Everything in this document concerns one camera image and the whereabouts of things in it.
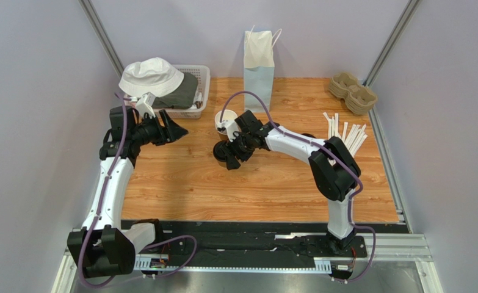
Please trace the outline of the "black coffee cup lid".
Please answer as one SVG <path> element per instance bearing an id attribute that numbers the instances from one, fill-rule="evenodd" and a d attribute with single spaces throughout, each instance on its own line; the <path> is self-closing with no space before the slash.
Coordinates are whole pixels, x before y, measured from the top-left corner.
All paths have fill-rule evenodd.
<path id="1" fill-rule="evenodd" d="M 226 158 L 228 155 L 228 148 L 226 146 L 225 141 L 219 141 L 217 142 L 214 147 L 213 147 L 213 156 L 219 161 L 219 162 L 226 162 Z"/>

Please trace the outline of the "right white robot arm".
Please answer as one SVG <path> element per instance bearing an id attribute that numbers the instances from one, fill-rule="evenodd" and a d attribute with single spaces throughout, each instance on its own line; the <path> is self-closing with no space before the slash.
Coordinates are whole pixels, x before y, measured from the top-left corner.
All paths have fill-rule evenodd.
<path id="1" fill-rule="evenodd" d="M 355 237 L 351 199 L 361 170 L 338 137 L 317 139 L 292 132 L 272 121 L 263 123 L 251 111 L 215 116 L 215 128 L 227 138 L 215 144 L 214 157 L 228 170 L 248 161 L 257 149 L 287 154 L 309 165 L 318 191 L 328 201 L 327 232 L 334 250 L 345 250 Z"/>

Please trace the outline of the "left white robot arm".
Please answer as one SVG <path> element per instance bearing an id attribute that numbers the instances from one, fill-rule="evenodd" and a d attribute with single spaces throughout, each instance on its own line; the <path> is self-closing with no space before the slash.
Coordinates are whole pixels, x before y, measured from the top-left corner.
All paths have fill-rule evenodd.
<path id="1" fill-rule="evenodd" d="M 110 129 L 100 149 L 100 172 L 92 206 L 79 231 L 67 239 L 79 276 L 88 278 L 127 275 L 134 270 L 136 255 L 162 237 L 157 219 L 139 220 L 127 231 L 121 228 L 121 213 L 130 177 L 141 147 L 176 142 L 188 130 L 175 123 L 165 110 L 158 116 L 131 106 L 109 112 Z"/>

